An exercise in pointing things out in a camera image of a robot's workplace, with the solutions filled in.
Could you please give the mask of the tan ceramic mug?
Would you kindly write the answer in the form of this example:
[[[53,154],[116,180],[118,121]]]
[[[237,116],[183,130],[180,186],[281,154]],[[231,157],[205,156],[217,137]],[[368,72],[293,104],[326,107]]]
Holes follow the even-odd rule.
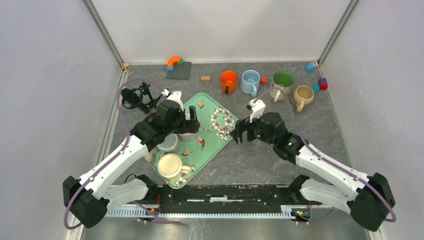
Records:
[[[315,93],[312,88],[306,85],[300,85],[294,90],[291,101],[299,113],[313,102],[314,97]]]

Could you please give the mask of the orange mug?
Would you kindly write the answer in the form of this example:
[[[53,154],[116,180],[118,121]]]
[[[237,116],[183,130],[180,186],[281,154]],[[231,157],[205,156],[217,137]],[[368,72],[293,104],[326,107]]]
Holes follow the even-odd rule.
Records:
[[[220,75],[220,87],[225,94],[233,93],[237,89],[238,75],[232,70],[226,70]]]

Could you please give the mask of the floral cream mug green inside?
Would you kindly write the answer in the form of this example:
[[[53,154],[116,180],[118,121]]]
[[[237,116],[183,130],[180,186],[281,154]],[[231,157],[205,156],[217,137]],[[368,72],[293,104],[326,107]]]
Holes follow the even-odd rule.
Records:
[[[269,91],[270,96],[273,98],[273,102],[276,103],[286,99],[289,96],[294,82],[295,79],[289,72],[276,72],[271,82],[271,88],[273,89]]]

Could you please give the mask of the small red cube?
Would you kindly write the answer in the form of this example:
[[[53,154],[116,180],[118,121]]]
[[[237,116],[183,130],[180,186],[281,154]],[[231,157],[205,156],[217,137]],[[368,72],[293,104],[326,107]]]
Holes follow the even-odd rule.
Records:
[[[260,84],[261,85],[265,85],[267,83],[267,79],[265,78],[265,77],[262,77],[261,79],[260,79]]]

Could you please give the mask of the brown wooden block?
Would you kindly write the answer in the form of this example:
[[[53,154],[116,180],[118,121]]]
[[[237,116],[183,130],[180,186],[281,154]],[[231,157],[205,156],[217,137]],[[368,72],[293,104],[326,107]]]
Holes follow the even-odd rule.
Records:
[[[211,77],[208,76],[208,75],[203,75],[203,76],[201,76],[200,80],[203,83],[210,83],[211,82]]]

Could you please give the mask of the light blue ribbed mug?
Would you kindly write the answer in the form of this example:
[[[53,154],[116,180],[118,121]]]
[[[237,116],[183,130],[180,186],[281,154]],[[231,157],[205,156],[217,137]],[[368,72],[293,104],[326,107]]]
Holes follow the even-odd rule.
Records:
[[[258,94],[261,76],[253,69],[246,70],[241,76],[240,90],[255,98]]]

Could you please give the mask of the green floral tray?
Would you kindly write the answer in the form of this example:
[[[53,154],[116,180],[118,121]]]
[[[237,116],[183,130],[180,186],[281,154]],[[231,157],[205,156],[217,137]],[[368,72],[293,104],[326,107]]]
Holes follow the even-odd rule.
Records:
[[[189,106],[195,106],[197,119],[200,123],[198,138],[192,142],[180,139],[180,150],[176,154],[185,166],[191,166],[193,172],[184,174],[177,181],[162,179],[173,189],[184,187],[199,171],[215,157],[231,140],[230,132],[234,129],[238,118],[213,99],[207,93],[201,92],[194,95],[183,104],[186,119],[190,118]],[[155,147],[145,156],[145,159],[159,173],[157,169],[159,159],[165,153]]]

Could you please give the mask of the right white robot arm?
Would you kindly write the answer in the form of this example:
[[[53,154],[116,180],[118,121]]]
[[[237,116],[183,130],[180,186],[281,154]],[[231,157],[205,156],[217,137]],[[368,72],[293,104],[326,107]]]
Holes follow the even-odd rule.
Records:
[[[243,133],[249,142],[260,140],[270,145],[281,159],[305,168],[327,182],[299,175],[289,185],[289,199],[295,204],[319,202],[349,214],[361,227],[376,232],[383,222],[396,221],[396,202],[386,177],[376,172],[370,176],[350,168],[322,151],[303,137],[288,131],[281,116],[267,112],[259,118],[238,120],[230,132],[242,143]]]

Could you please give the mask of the purple red block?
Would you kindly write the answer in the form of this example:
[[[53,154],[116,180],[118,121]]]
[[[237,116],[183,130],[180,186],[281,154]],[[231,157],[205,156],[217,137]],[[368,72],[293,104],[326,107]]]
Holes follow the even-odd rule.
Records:
[[[326,79],[326,78],[324,78],[324,77],[321,77],[321,78],[318,80],[318,86],[319,86],[319,89],[320,89],[321,91],[325,91],[325,90],[328,88],[328,81],[327,81],[327,79]]]

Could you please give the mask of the mauve mug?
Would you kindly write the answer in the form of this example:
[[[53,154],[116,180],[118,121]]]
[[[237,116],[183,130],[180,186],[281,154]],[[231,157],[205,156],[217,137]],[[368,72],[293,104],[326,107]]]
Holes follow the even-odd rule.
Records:
[[[183,142],[193,142],[198,138],[198,133],[183,133],[178,136]]]

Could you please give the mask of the teal block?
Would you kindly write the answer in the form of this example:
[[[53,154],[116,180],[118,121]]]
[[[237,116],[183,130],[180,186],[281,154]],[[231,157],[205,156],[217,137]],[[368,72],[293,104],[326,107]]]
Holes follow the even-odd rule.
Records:
[[[320,90],[320,87],[319,87],[318,85],[315,85],[315,86],[312,88],[312,90],[313,90],[313,92],[314,92],[314,93],[316,93],[316,92],[318,92],[318,91]]]

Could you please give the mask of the grey lego baseplate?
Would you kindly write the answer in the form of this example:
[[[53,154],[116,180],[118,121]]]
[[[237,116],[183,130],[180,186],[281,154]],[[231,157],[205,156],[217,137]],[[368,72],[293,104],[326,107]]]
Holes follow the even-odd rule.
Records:
[[[192,62],[184,62],[183,65],[175,65],[173,71],[168,71],[166,79],[188,80],[190,78]]]

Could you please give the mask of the orange curved block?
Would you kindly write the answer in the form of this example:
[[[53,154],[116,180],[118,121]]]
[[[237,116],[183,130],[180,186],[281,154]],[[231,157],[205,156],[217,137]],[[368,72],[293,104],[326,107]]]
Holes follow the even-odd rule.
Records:
[[[166,68],[168,72],[173,72],[176,66],[182,66],[184,60],[180,56],[173,56],[168,59],[166,63]]]

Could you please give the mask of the grey mug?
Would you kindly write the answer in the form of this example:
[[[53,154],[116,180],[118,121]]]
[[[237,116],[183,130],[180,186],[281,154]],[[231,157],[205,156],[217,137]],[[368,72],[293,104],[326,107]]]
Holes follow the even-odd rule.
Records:
[[[164,141],[160,144],[158,144],[157,149],[164,154],[177,154],[181,148],[180,139],[177,134],[170,134],[168,135]]]

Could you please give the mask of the blue block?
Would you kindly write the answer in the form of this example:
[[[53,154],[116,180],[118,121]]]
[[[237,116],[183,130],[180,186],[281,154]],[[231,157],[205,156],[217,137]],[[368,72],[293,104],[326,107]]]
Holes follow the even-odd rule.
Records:
[[[307,72],[312,72],[315,68],[317,67],[317,63],[316,62],[310,62],[306,65],[305,70]]]

